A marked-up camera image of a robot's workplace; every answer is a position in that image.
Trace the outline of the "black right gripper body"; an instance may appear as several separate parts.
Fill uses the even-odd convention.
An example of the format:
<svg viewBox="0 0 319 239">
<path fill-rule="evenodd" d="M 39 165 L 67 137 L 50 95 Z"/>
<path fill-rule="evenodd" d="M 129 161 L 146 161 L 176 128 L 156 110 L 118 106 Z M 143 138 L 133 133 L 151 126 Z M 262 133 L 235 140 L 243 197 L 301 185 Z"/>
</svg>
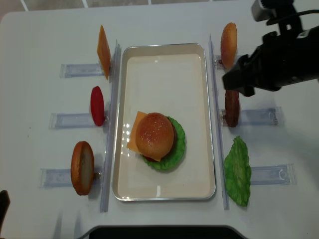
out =
<svg viewBox="0 0 319 239">
<path fill-rule="evenodd" d="M 256 87 L 278 91 L 281 87 L 319 78 L 319 28 L 296 35 L 275 31 L 263 36 L 257 64 Z"/>
</svg>

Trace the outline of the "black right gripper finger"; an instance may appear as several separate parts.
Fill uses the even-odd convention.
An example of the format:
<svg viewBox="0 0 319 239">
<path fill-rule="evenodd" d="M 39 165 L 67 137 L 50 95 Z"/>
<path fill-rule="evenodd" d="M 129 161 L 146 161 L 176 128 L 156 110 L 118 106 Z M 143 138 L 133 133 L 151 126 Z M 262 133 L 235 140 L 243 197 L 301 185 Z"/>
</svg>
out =
<svg viewBox="0 0 319 239">
<path fill-rule="evenodd" d="M 243 85 L 238 87 L 238 92 L 240 92 L 243 96 L 251 97 L 255 95 L 254 87 Z"/>
<path fill-rule="evenodd" d="M 225 90 L 250 90 L 258 87 L 259 53 L 241 56 L 223 77 Z"/>
</svg>

